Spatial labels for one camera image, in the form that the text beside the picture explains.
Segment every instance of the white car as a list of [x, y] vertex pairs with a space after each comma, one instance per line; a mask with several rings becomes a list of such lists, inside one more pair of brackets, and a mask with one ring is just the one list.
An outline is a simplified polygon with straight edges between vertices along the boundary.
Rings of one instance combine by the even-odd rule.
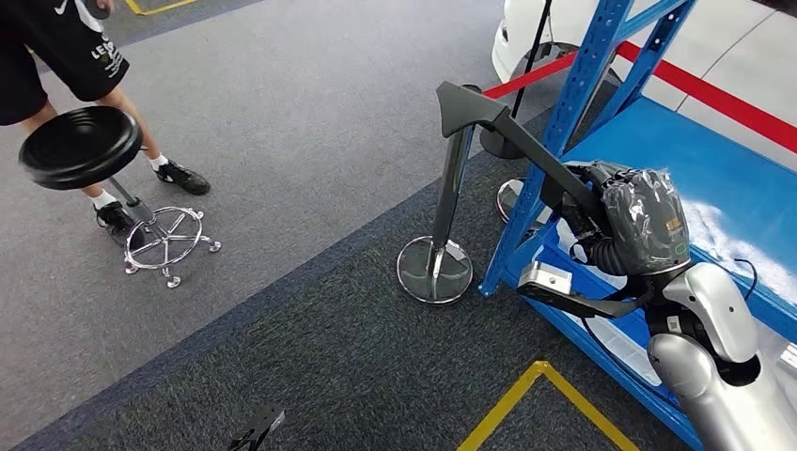
[[[655, 0], [636, 0], [629, 17]], [[534, 43], [545, 0], [506, 0], [492, 64], [508, 81]], [[542, 42], [581, 44], [598, 0], [554, 0]], [[629, 39], [642, 46], [653, 25]], [[797, 19], [750, 0], [697, 0], [664, 59], [757, 108], [797, 124]], [[624, 79], [632, 63], [616, 57]], [[797, 153], [651, 77], [644, 94], [792, 170]]]

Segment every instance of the yellow floor tape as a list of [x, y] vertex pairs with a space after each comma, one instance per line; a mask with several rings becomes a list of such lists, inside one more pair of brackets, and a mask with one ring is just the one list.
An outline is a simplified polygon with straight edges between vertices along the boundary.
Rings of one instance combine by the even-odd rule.
[[545, 376], [581, 413], [606, 435], [622, 451], [639, 451], [639, 448], [617, 429], [602, 413], [595, 409], [586, 398], [556, 371], [551, 364], [537, 361], [515, 381], [498, 404], [481, 420], [467, 439], [457, 448], [458, 451], [476, 451], [498, 428], [509, 411], [523, 398], [525, 393], [539, 379]]
[[163, 5], [162, 7], [154, 9], [141, 9], [141, 7], [139, 7], [138, 4], [135, 3], [135, 0], [125, 0], [125, 1], [127, 2], [127, 5], [130, 7], [130, 9], [133, 10], [135, 14], [138, 14], [139, 16], [151, 16], [152, 14], [157, 14], [159, 12], [164, 12], [170, 9], [182, 7], [184, 5], [188, 5], [189, 3], [194, 3], [196, 0], [180, 0], [179, 2], [170, 3], [168, 5]]

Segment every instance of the black shorts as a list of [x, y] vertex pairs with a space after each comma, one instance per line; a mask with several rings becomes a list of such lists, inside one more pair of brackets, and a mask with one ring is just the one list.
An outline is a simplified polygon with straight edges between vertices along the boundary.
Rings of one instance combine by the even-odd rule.
[[0, 0], [0, 125], [44, 107], [47, 93], [27, 46], [81, 101], [96, 101], [129, 65], [83, 0]]

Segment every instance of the red barrier rope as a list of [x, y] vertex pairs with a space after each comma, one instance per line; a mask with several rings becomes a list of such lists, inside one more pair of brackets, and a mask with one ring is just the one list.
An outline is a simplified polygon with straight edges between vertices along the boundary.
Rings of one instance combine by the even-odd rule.
[[507, 94], [517, 91], [518, 89], [529, 86], [532, 83], [538, 82], [543, 78], [553, 75], [560, 70], [569, 68], [572, 66], [572, 62], [575, 60], [576, 52], [571, 52], [562, 56], [559, 59], [555, 59], [550, 63], [540, 66], [534, 70], [530, 70], [529, 72], [521, 75], [520, 77], [509, 80], [508, 82], [498, 85], [495, 87], [491, 87], [490, 89], [484, 91], [484, 96], [489, 97], [491, 99], [498, 99], [499, 97], [504, 97]]
[[[634, 62], [639, 55], [639, 47], [625, 41], [617, 47], [617, 54]], [[576, 53], [567, 54], [544, 66], [529, 71], [514, 80], [484, 91], [484, 95], [497, 99], [518, 89], [529, 86], [547, 76], [559, 72], [572, 65]], [[775, 143], [797, 153], [797, 127], [785, 120], [770, 115], [755, 106], [735, 97], [722, 89], [671, 63], [662, 60], [653, 72], [654, 75], [680, 89], [690, 97], [694, 97], [714, 110], [739, 122], [748, 129], [757, 132]]]
[[[617, 54], [633, 62], [639, 55], [639, 47], [629, 41], [625, 41], [617, 47]], [[728, 94], [719, 87], [701, 80], [686, 70], [664, 60], [659, 63], [653, 73], [748, 129], [758, 132], [784, 148], [797, 153], [797, 127], [785, 120], [759, 110], [750, 103]]]

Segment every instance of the black stool seat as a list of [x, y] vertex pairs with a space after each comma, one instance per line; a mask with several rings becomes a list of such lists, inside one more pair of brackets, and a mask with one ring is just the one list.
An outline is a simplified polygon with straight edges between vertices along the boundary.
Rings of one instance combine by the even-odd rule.
[[121, 110], [80, 108], [33, 132], [20, 149], [20, 164], [45, 188], [85, 188], [114, 176], [130, 163], [142, 139], [141, 128]]

